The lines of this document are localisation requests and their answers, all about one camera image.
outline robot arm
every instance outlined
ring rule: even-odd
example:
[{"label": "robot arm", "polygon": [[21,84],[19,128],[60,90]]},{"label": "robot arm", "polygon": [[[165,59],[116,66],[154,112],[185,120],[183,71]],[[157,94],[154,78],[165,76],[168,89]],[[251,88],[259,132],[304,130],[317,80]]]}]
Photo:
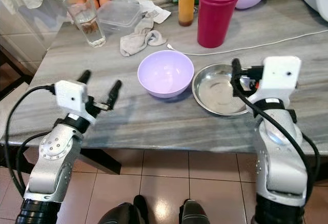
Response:
[{"label": "robot arm", "polygon": [[121,88],[117,81],[106,103],[97,103],[87,94],[90,71],[79,81],[61,80],[55,86],[57,104],[68,114],[57,120],[55,127],[39,146],[39,158],[33,168],[16,223],[56,223],[71,179],[74,161],[80,153],[80,142],[89,125],[101,110],[112,110]]},{"label": "robot arm", "polygon": [[[296,88],[301,61],[297,57],[268,57],[263,66],[242,70],[239,60],[232,63],[234,95],[241,92],[248,101],[277,121],[298,145],[302,133],[295,112],[286,110]],[[240,85],[249,78],[250,90]],[[249,112],[258,114],[247,106]],[[260,118],[255,128],[258,155],[257,207],[253,223],[302,223],[306,203],[308,174],[302,158],[290,141],[267,119]]]}]

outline white cable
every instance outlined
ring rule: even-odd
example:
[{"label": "white cable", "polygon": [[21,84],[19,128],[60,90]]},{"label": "white cable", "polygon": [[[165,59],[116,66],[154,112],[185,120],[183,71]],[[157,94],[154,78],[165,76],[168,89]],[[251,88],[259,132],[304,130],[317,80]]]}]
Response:
[{"label": "white cable", "polygon": [[233,52],[233,51],[240,51],[240,50],[248,50],[248,49],[253,49],[253,48],[257,48],[257,47],[262,47],[262,46],[269,46],[269,45],[274,45],[274,44],[278,44],[281,42],[285,42],[288,40],[292,40],[292,39],[297,39],[297,38],[301,38],[301,37],[305,37],[305,36],[309,36],[309,35],[314,35],[314,34],[319,34],[319,33],[326,33],[328,32],[328,30],[323,30],[323,31],[319,31],[319,32],[314,32],[314,33],[306,33],[306,34],[302,34],[299,36],[295,36],[292,38],[285,38],[279,41],[275,41],[275,42],[271,42],[271,43],[266,43],[266,44],[262,44],[262,45],[257,45],[257,46],[249,46],[249,47],[243,47],[243,48],[238,48],[238,49],[233,49],[233,50],[229,50],[229,51],[221,51],[221,52],[212,52],[212,53],[185,53],[185,52],[181,52],[178,51],[176,49],[174,49],[170,44],[167,44],[166,47],[173,50],[173,51],[178,51],[181,52],[184,55],[191,55],[191,56],[209,56],[209,55],[216,55],[216,54],[223,54],[223,53],[228,53],[228,52]]}]

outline plastic container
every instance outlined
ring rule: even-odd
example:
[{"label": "plastic container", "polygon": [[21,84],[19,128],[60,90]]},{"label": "plastic container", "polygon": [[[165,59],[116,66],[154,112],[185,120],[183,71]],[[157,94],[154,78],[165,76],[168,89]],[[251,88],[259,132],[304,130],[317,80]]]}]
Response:
[{"label": "plastic container", "polygon": [[194,1],[179,0],[179,24],[187,27],[193,23],[194,19]]},{"label": "plastic container", "polygon": [[142,13],[140,4],[121,1],[108,1],[97,12],[101,28],[111,33],[132,33]]},{"label": "plastic container", "polygon": [[197,40],[201,46],[222,45],[237,1],[199,0]]}]

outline red plastic cup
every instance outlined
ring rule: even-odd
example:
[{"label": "red plastic cup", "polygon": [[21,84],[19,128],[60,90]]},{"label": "red plastic cup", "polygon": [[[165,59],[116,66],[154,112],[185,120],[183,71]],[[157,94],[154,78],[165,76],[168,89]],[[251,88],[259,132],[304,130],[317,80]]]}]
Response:
[{"label": "red plastic cup", "polygon": [[197,41],[206,48],[222,45],[238,0],[199,0]]}]

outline gray cloth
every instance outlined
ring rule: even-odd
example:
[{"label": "gray cloth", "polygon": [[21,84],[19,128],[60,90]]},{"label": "gray cloth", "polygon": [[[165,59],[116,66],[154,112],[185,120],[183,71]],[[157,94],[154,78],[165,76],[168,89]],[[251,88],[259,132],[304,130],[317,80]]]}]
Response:
[{"label": "gray cloth", "polygon": [[121,54],[131,56],[146,48],[147,45],[160,46],[164,44],[167,39],[163,38],[157,30],[152,30],[153,27],[154,22],[152,19],[142,19],[133,33],[121,38],[119,46]]}]

